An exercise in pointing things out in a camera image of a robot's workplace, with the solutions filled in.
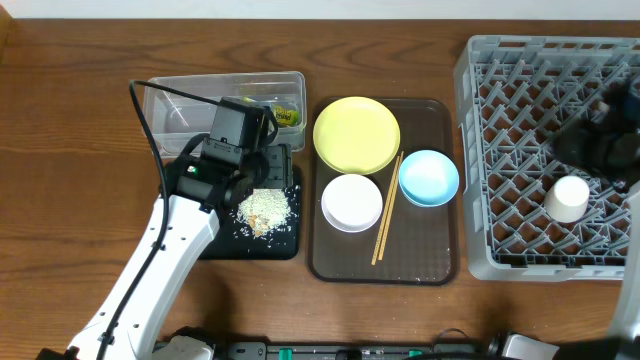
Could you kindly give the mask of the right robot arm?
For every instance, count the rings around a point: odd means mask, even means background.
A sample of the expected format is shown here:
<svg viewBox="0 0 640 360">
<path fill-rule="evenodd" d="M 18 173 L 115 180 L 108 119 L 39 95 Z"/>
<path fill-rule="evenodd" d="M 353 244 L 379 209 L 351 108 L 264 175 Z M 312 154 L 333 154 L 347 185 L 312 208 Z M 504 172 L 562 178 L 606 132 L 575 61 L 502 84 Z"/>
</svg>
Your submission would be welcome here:
<svg viewBox="0 0 640 360">
<path fill-rule="evenodd" d="M 555 359 L 637 359 L 639 357 L 639 78 L 607 88 L 598 120 L 562 130 L 552 142 L 554 157 L 605 181 L 624 199 L 629 243 L 623 280 L 608 335 L 563 343 Z"/>
</svg>

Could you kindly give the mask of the wooden chopstick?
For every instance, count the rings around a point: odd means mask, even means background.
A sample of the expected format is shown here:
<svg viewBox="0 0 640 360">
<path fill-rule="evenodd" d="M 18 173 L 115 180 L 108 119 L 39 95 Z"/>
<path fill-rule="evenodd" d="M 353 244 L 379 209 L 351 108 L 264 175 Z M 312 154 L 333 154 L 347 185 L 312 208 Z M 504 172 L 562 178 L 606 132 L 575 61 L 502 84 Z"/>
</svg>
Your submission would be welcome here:
<svg viewBox="0 0 640 360">
<path fill-rule="evenodd" d="M 403 158 L 404 158 L 404 152 L 403 152 L 403 151 L 401 151 L 401 152 L 400 152 L 400 156 L 401 156 L 401 159 L 400 159 L 400 165 L 401 165 L 402 160 L 403 160 Z M 396 198 L 396 193 L 397 193 L 398 177 L 399 177 L 399 169 L 400 169 L 400 165 L 399 165 L 399 167 L 398 167 L 397 177 L 396 177 L 396 181 L 395 181 L 395 183 L 394 183 L 394 187 L 393 187 L 394 193 L 393 193 L 393 195 L 392 195 L 392 197 L 391 197 L 391 203 L 390 203 L 389 213 L 388 213 L 387 218 L 386 218 L 387 223 L 386 223 L 386 227 L 385 227 L 385 230 L 384 230 L 384 237 L 383 237 L 383 240 L 382 240 L 382 243 L 381 243 L 381 247 L 380 247 L 380 251 L 379 251 L 379 254 L 378 254 L 379 256 L 378 256 L 378 260 L 377 260 L 377 262 L 382 261 L 382 260 L 383 260 L 383 258 L 384 258 L 384 252 L 385 252 L 385 247 L 386 247 L 386 242 L 387 242 L 387 237 L 388 237 L 389 227 L 390 227 L 391 218 L 392 218 L 392 212 L 393 212 L 393 208 L 394 208 L 394 204 L 395 204 L 395 198 Z"/>
<path fill-rule="evenodd" d="M 393 172 L 392 172 L 390 184 L 389 184 L 389 187 L 388 187 L 386 199 L 385 199 L 385 202 L 384 202 L 383 213 L 382 213 L 380 226 L 379 226 L 379 230 L 378 230 L 378 233 L 377 233 L 376 242 L 375 242 L 375 246 L 374 246 L 374 251 L 373 251 L 373 255 L 372 255 L 372 259 L 371 259 L 371 263 L 370 263 L 372 266 L 375 266 L 376 262 L 378 260 L 378 256 L 379 256 L 378 254 L 379 254 L 379 251 L 380 251 L 381 243 L 382 243 L 382 240 L 383 240 L 383 237 L 384 237 L 384 230 L 385 230 L 386 223 L 387 223 L 386 218 L 387 218 L 387 215 L 389 213 L 391 197 L 392 197 L 392 195 L 394 193 L 393 187 L 394 187 L 394 183 L 396 181 L 397 171 L 398 171 L 398 167 L 400 165 L 400 159 L 401 159 L 401 156 L 398 155 L 396 157 L 395 164 L 394 164 L 394 167 L 393 167 Z"/>
</svg>

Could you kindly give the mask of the green snack wrapper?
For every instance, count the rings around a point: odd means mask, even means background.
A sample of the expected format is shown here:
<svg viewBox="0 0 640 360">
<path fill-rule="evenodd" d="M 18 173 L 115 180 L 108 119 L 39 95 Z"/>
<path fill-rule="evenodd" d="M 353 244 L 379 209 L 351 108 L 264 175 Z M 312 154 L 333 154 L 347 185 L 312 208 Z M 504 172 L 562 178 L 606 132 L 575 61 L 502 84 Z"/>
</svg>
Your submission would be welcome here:
<svg viewBox="0 0 640 360">
<path fill-rule="evenodd" d="M 243 100 L 261 106 L 268 106 L 280 127 L 294 127 L 300 122 L 300 110 L 295 102 L 278 99 L 258 100 L 249 97 L 243 97 Z"/>
</svg>

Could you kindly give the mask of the rice food scraps pile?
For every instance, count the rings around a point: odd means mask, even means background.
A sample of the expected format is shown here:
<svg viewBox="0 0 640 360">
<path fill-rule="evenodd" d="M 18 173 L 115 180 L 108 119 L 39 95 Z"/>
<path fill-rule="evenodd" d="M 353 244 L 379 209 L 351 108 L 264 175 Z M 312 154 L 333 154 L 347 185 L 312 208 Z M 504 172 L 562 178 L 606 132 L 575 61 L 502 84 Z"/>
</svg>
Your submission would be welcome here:
<svg viewBox="0 0 640 360">
<path fill-rule="evenodd" d="M 232 212 L 231 238 L 267 250 L 297 244 L 298 186 L 255 189 Z"/>
</svg>

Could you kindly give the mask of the white bowl with food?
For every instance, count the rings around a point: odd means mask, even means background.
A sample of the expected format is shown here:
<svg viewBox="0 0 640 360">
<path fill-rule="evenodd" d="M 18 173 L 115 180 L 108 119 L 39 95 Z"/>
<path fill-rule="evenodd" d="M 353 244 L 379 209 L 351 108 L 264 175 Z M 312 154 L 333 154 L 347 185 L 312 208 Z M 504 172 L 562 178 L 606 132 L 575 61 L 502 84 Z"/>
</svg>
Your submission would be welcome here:
<svg viewBox="0 0 640 360">
<path fill-rule="evenodd" d="M 369 178 L 346 174 L 331 180 L 321 196 L 324 218 L 335 229 L 359 233 L 380 218 L 383 200 L 378 186 Z"/>
</svg>

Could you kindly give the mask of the white cup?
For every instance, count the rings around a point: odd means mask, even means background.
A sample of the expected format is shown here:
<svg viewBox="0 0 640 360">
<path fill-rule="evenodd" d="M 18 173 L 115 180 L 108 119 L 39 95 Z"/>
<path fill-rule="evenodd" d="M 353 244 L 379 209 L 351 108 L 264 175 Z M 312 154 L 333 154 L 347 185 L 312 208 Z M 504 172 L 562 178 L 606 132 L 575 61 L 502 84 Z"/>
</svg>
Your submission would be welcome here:
<svg viewBox="0 0 640 360">
<path fill-rule="evenodd" d="M 547 215 L 560 223 L 572 223 L 586 212 L 590 189 L 582 178 L 568 175 L 557 180 L 546 193 L 544 209 Z"/>
</svg>

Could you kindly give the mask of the yellow plate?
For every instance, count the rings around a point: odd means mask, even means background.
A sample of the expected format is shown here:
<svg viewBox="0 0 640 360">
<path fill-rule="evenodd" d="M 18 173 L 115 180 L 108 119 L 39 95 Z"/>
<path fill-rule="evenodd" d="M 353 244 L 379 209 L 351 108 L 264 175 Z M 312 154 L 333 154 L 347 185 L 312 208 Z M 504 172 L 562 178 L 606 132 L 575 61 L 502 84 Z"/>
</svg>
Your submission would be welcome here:
<svg viewBox="0 0 640 360">
<path fill-rule="evenodd" d="M 383 169 L 395 157 L 400 141 L 399 123 L 391 110 L 361 96 L 331 102 L 313 127 L 319 158 L 345 174 L 368 175 Z"/>
</svg>

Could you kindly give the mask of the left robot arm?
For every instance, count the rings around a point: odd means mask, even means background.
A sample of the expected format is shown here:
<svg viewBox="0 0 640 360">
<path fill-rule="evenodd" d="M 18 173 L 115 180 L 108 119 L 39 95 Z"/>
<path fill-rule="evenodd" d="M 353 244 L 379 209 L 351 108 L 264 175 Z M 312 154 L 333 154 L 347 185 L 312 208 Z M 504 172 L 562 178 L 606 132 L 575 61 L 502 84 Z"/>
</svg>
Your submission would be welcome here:
<svg viewBox="0 0 640 360">
<path fill-rule="evenodd" d="M 184 281 L 229 212 L 254 189 L 290 186 L 287 148 L 267 106 L 215 101 L 209 132 L 193 136 L 161 164 L 160 196 L 114 287 L 67 349 L 41 359 L 211 359 L 215 345 L 193 329 L 166 344 L 157 337 Z"/>
</svg>

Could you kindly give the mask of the light blue bowl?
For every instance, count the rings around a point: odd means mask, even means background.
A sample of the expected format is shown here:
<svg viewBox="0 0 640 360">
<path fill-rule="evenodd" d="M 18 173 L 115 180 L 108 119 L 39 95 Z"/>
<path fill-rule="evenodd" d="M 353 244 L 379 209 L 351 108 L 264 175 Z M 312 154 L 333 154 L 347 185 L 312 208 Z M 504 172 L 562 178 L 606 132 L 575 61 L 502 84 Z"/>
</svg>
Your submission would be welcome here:
<svg viewBox="0 0 640 360">
<path fill-rule="evenodd" d="M 438 207 L 448 203 L 455 197 L 459 184 L 456 165 L 439 151 L 416 151 L 400 165 L 400 189 L 405 198 L 418 207 Z"/>
</svg>

